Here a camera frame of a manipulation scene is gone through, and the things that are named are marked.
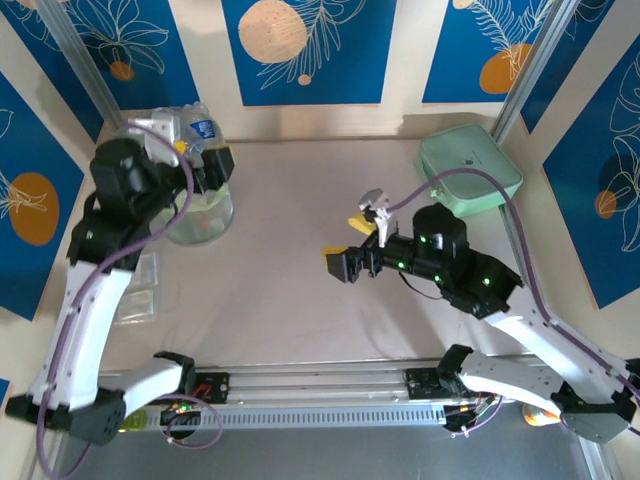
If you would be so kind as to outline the clear bin with green liner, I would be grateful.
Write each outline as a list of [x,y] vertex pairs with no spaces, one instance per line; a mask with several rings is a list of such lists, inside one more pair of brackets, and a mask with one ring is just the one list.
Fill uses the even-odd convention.
[[158,108],[130,117],[127,123],[128,132],[142,140],[172,195],[169,205],[151,221],[151,231],[159,231],[184,210],[182,219],[166,233],[172,243],[206,244],[224,234],[234,214],[229,180],[235,162],[207,107],[194,103]]
[[203,160],[199,153],[192,166],[194,192],[184,217],[170,231],[169,238],[179,245],[198,245],[220,237],[233,218],[228,183],[218,191],[204,190]]

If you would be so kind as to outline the mint green zip case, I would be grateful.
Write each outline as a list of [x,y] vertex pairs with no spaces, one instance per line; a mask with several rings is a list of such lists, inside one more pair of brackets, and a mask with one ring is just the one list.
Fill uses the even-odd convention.
[[[472,168],[482,171],[514,195],[523,176],[486,130],[477,124],[454,127],[426,137],[420,143],[414,165],[426,182],[444,171]],[[451,175],[429,189],[429,195],[458,218],[475,215],[505,203],[488,180],[476,174]]]

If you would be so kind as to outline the aluminium frame post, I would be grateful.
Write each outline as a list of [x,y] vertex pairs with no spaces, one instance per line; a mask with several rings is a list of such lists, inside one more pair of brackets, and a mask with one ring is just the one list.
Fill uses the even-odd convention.
[[524,65],[506,96],[498,117],[490,131],[493,139],[502,144],[520,115],[520,111],[555,50],[580,0],[554,0]]
[[103,120],[113,130],[123,117],[80,34],[57,0],[34,0],[36,10]]

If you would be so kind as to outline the aluminium front frame rail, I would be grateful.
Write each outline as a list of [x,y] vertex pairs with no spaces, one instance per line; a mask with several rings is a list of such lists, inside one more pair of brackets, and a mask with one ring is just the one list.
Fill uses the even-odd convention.
[[371,360],[201,367],[227,372],[230,389],[223,408],[323,408],[410,403],[404,371],[436,367],[438,359]]

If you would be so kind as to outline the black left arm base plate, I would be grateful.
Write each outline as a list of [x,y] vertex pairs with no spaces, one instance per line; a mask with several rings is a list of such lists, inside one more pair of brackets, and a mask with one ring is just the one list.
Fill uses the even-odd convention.
[[223,405],[227,403],[229,383],[230,374],[227,372],[199,372],[192,395],[208,404]]

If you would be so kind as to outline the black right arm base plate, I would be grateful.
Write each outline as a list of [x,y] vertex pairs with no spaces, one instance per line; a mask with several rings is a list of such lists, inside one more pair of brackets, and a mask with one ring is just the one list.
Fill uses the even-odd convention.
[[411,401],[439,399],[445,396],[440,377],[434,367],[406,369],[404,381]]

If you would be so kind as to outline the crushed clear bottle blue label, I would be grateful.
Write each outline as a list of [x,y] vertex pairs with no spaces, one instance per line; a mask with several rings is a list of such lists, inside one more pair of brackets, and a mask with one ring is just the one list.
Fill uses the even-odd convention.
[[183,106],[182,123],[194,151],[202,153],[224,144],[221,128],[204,103],[194,102]]

